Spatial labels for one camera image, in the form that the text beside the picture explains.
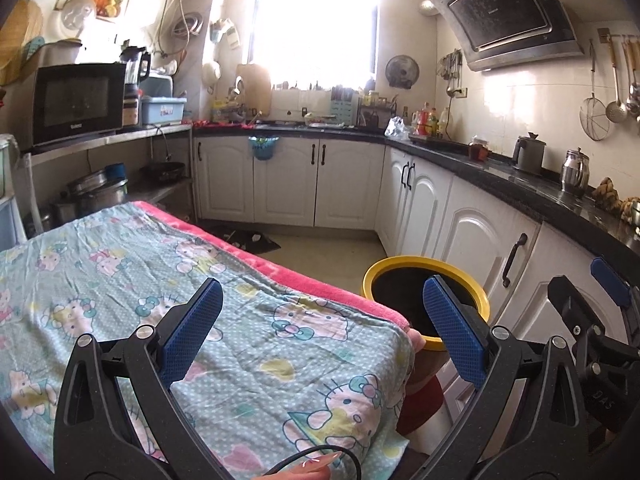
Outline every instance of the black countertop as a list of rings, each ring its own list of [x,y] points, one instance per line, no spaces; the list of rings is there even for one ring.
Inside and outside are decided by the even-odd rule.
[[[640,237],[631,226],[597,209],[591,198],[578,199],[563,193],[559,183],[518,171],[504,159],[473,162],[463,153],[437,151],[410,140],[356,130],[270,125],[253,130],[196,128],[193,134],[195,137],[313,137],[372,142],[397,148],[451,171],[539,222],[547,222],[591,253],[602,256],[631,285],[640,286]]]

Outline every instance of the screw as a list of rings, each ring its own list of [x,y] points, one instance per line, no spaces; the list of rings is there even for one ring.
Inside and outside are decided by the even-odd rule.
[[[92,337],[88,334],[82,334],[79,338],[78,338],[78,346],[84,347],[87,346],[90,342],[91,342]]]
[[[562,339],[559,335],[554,336],[551,340],[556,348],[566,348],[566,341]]]
[[[136,337],[138,339],[146,339],[154,332],[154,328],[151,325],[143,325],[136,330]]]
[[[491,330],[491,333],[496,339],[500,339],[502,341],[509,338],[509,331],[503,326],[495,327],[493,330]]]

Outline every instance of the pink blanket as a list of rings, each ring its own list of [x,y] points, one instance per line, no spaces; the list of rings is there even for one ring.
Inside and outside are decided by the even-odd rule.
[[[352,292],[342,290],[341,288],[318,282],[318,280],[314,280],[308,276],[303,276],[302,274],[286,269],[285,267],[272,264],[260,256],[255,256],[243,251],[242,249],[238,249],[220,238],[216,238],[214,235],[203,231],[199,227],[183,222],[182,220],[179,220],[169,213],[165,213],[146,202],[134,202],[134,204],[164,224],[182,232],[197,236],[198,238],[202,238],[220,250],[232,254],[239,260],[244,261],[244,263],[253,269],[258,270],[258,272],[261,272],[268,278],[272,279],[274,282],[288,286],[294,290],[304,292],[305,294],[317,296],[318,298],[337,301],[337,303],[352,306],[353,308],[357,308],[371,316],[381,317],[382,319],[391,321],[398,325],[409,336],[415,351],[421,350],[424,347],[424,340],[420,336],[420,333],[411,328],[409,326],[409,322],[401,314],[389,307],[376,303],[375,301],[367,300],[366,298],[353,294]]]

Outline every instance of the range hood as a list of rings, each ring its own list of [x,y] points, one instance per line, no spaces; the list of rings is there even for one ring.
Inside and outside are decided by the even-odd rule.
[[[534,60],[583,56],[558,0],[430,0],[479,72]]]

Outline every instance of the fingernail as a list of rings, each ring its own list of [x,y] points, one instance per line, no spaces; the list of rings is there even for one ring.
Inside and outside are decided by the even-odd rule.
[[[340,455],[342,455],[342,452],[337,451],[318,458],[310,458],[309,460],[306,460],[306,462],[292,467],[290,471],[292,473],[313,473],[314,471],[320,471],[323,467],[328,466],[331,462],[336,460]]]

